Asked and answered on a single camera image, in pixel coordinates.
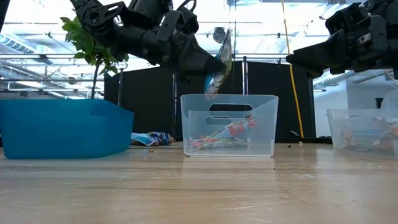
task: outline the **plant stem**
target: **plant stem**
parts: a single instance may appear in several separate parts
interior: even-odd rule
[[[93,88],[91,89],[91,99],[94,99],[95,96],[95,85],[97,83],[98,69],[100,68],[101,57],[97,57],[97,62],[95,63],[95,72],[94,72],[94,81]]]

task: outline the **blue container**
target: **blue container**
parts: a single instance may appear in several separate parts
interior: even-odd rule
[[[8,159],[91,159],[130,145],[134,113],[104,100],[1,100]]]

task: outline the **clear plastic bin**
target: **clear plastic bin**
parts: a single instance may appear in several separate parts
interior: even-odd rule
[[[184,153],[188,156],[273,156],[277,108],[277,96],[183,95]]]
[[[397,157],[398,137],[382,116],[382,110],[327,110],[335,149]]]

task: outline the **colorful packaging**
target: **colorful packaging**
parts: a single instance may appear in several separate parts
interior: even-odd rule
[[[226,66],[221,72],[212,72],[206,76],[205,79],[205,94],[217,94],[221,85],[228,78],[232,69],[232,31],[228,29],[224,42],[221,45],[220,51],[215,58],[223,62]]]
[[[217,138],[202,138],[191,140],[189,145],[192,149],[237,149],[247,148],[246,141],[238,138],[217,139]]]
[[[252,130],[256,126],[256,121],[251,115],[241,121],[235,121],[231,124],[215,131],[209,138],[234,138],[242,133]]]
[[[174,142],[174,138],[167,133],[147,133],[137,134],[131,133],[132,144],[141,143],[145,146],[158,146],[158,145],[169,145]]]

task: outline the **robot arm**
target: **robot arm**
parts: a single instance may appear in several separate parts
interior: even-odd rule
[[[191,10],[184,7],[190,1],[173,10],[172,0],[132,0],[129,7],[124,2],[104,6],[98,0],[71,0],[84,30],[110,48],[116,59],[122,61],[125,54],[132,54],[168,67],[182,79],[224,69],[198,45],[196,0]]]
[[[305,68],[307,77],[319,77],[327,68],[332,74],[398,68],[397,0],[354,3],[337,11],[325,25],[328,40],[286,57],[289,63]]]

